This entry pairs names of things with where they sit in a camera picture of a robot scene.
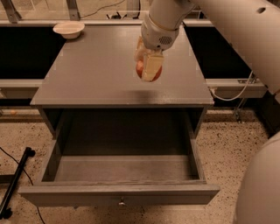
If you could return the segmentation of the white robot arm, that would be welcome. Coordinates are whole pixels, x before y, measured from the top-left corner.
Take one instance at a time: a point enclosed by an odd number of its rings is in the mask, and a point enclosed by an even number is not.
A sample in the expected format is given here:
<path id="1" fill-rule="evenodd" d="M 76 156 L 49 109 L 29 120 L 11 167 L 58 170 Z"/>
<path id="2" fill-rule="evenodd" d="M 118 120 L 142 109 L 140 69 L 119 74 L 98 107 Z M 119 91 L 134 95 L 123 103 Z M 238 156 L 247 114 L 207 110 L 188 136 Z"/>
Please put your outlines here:
<path id="1" fill-rule="evenodd" d="M 152 0 L 138 40 L 136 72 L 154 81 L 162 51 L 172 47 L 179 26 L 200 7 L 274 95 L 280 89 L 280 10 L 266 0 Z M 234 224 L 280 224 L 280 132 L 255 154 L 241 182 Z"/>

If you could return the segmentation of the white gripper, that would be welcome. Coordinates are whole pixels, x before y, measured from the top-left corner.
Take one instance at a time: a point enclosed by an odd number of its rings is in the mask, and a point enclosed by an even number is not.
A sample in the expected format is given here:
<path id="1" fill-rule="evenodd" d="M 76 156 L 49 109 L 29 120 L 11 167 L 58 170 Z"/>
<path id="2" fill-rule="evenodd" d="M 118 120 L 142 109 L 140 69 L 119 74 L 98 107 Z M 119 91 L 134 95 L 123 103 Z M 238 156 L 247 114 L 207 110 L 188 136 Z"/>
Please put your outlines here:
<path id="1" fill-rule="evenodd" d="M 179 28 L 168 29 L 155 24 L 149 15 L 144 17 L 134 54 L 135 62 L 143 60 L 142 80 L 151 82 L 159 68 L 162 68 L 164 56 L 161 53 L 150 53 L 151 50 L 167 50 L 172 47 Z"/>

